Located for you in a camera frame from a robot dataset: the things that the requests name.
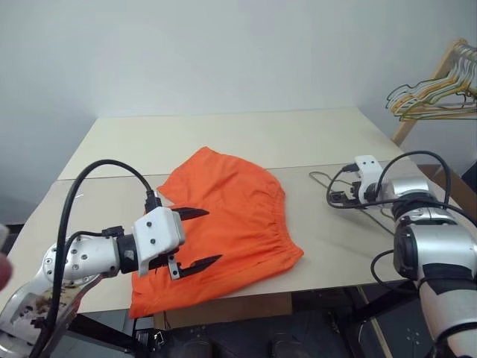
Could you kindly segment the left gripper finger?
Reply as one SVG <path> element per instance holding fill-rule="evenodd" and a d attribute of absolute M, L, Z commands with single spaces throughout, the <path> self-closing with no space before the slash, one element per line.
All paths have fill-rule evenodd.
<path fill-rule="evenodd" d="M 209 214 L 207 210 L 193 207 L 179 207 L 177 213 L 179 214 L 181 221 L 196 219 Z"/>
<path fill-rule="evenodd" d="M 184 277 L 189 277 L 194 274 L 200 273 L 207 268 L 209 268 L 211 265 L 213 265 L 216 261 L 218 261 L 222 257 L 221 254 L 211 256 L 211 257 L 206 257 L 197 261 L 194 261 L 189 267 L 187 268 L 182 268 L 180 264 L 178 264 L 178 269 L 179 269 L 179 277 L 184 278 Z"/>

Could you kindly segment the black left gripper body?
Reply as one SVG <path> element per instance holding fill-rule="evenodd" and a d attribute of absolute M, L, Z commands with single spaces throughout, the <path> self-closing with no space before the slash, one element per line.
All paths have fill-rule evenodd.
<path fill-rule="evenodd" d="M 180 263 L 176 261 L 174 254 L 160 254 L 148 264 L 149 270 L 157 270 L 161 267 L 168 269 L 168 274 L 172 280 L 178 280 L 182 277 Z"/>

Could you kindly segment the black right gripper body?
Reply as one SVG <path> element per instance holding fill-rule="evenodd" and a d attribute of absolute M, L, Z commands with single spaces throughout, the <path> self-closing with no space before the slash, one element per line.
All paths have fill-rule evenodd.
<path fill-rule="evenodd" d="M 358 192 L 350 192 L 353 197 L 354 204 L 368 204 L 369 200 L 367 199 L 367 189 L 370 186 L 368 180 L 358 180 Z"/>

